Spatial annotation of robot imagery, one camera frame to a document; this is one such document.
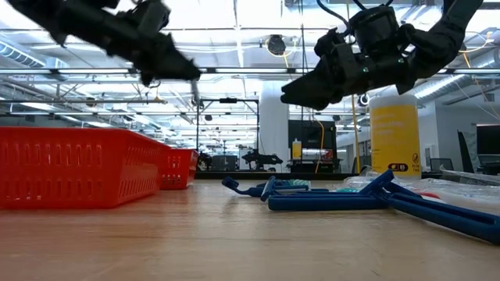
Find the pole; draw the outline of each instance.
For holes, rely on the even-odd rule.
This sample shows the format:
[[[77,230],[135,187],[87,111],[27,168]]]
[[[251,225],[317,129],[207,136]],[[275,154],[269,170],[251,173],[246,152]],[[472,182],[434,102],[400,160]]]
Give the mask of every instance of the pole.
[[[259,101],[255,101],[257,104],[257,152],[259,152],[259,139],[260,139],[260,104]]]
[[[200,104],[196,105],[196,151],[200,152]]]

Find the chair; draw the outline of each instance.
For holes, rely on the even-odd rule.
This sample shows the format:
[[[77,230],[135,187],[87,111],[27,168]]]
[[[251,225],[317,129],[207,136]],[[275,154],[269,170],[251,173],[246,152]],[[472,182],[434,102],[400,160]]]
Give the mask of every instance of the chair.
[[[430,171],[440,173],[441,165],[449,171],[454,171],[453,162],[450,158],[431,158],[430,159]]]

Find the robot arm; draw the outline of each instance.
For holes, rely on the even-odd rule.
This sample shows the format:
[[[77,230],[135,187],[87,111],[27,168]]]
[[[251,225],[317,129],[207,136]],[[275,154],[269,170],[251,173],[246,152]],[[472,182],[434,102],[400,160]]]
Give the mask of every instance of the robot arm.
[[[419,78],[428,78],[458,55],[466,27],[483,0],[445,0],[442,18],[429,30],[401,27],[392,7],[381,5],[358,12],[349,20],[349,34],[361,50],[336,29],[321,37],[314,48],[320,57],[315,69],[283,86],[281,101],[316,110],[337,103],[344,96],[395,84],[399,94],[413,88]],[[404,55],[410,44],[415,49]]]
[[[139,0],[137,6],[113,15],[120,0],[9,0],[14,9],[44,27],[63,45],[68,34],[131,61],[142,83],[154,79],[197,80],[201,72],[174,46],[168,24],[170,10],[161,0]]]

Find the desk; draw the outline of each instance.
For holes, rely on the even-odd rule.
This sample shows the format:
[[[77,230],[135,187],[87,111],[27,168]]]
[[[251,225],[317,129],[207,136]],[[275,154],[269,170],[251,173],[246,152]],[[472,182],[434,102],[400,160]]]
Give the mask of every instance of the desk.
[[[0,276],[485,281],[500,276],[500,247],[392,210],[271,212],[198,181],[114,210],[2,210]]]

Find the bottle label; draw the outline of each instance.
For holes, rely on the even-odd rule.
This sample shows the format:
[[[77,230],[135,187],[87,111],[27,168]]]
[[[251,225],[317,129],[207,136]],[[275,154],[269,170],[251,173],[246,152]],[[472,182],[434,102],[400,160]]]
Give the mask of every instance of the bottle label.
[[[414,105],[392,105],[370,110],[372,166],[396,176],[420,176],[418,114]]]

